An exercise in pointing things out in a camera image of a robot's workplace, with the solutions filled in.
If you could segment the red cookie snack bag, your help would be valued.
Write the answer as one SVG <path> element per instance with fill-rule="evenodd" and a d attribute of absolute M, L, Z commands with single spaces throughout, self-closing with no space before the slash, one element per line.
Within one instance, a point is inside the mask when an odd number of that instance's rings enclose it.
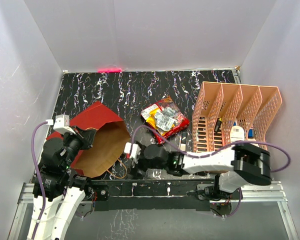
<path fill-rule="evenodd" d="M 164 138 L 183 131 L 190 124 L 170 96 L 143 109 L 140 115 L 147 125 L 157 131 L 155 138 L 158 144 L 163 144 Z"/>

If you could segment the grey foil snack packet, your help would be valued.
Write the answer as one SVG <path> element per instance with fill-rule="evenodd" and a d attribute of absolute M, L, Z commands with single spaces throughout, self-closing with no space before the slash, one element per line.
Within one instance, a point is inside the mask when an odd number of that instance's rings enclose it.
<path fill-rule="evenodd" d="M 162 114 L 166 117 L 174 119 L 177 112 L 174 109 L 172 109 L 171 107 L 166 107 L 162 110 Z"/>

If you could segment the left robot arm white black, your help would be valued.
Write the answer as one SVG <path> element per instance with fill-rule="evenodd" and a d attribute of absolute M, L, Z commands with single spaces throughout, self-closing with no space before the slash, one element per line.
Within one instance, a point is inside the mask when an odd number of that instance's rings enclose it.
<path fill-rule="evenodd" d="M 93 146 L 97 130 L 73 127 L 43 145 L 33 186 L 33 212 L 27 239 L 63 240 L 83 200 L 96 201 L 91 179 L 68 173 L 80 151 Z"/>

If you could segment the red brown paper bag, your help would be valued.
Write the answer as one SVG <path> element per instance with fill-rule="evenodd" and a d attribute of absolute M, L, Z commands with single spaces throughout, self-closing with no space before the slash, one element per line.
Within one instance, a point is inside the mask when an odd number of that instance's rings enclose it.
<path fill-rule="evenodd" d="M 96 101 L 74 118 L 69 118 L 70 127 L 87 130 L 96 129 L 93 147 L 80 150 L 70 167 L 78 174 L 96 178 L 109 170 L 124 152 L 130 140 L 126 124 L 116 113 Z M 57 149 L 63 146 L 61 134 L 53 130 L 46 140 L 55 139 Z"/>

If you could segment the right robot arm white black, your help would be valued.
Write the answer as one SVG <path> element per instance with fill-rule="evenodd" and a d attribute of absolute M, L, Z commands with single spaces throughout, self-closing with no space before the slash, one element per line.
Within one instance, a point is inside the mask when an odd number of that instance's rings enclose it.
<path fill-rule="evenodd" d="M 215 174 L 212 186 L 198 189 L 197 195 L 207 200 L 226 199 L 241 187 L 251 184 L 269 186 L 270 153 L 254 144 L 240 141 L 213 152 L 168 152 L 155 144 L 126 143 L 124 154 L 131 159 L 130 175 L 142 178 L 148 169 L 165 170 L 181 177 L 201 172 Z"/>

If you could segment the white wrapper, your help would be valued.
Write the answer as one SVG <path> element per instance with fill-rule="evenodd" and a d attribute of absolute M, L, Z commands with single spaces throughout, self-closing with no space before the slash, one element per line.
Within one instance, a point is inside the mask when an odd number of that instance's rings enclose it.
<path fill-rule="evenodd" d="M 159 127 L 159 129 L 168 132 L 171 130 L 175 122 L 176 120 L 174 118 L 167 117 L 162 114 L 162 116 L 157 121 L 157 126 Z"/>

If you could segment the yellow snack packet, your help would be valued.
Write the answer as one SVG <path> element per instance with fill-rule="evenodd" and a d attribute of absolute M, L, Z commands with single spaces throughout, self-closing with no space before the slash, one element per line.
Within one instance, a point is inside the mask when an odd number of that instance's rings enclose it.
<path fill-rule="evenodd" d="M 162 116 L 162 111 L 159 108 L 156 108 L 149 113 L 149 117 L 146 119 L 146 122 L 151 127 L 158 130 L 159 127 L 157 126 L 157 122 L 161 116 Z"/>

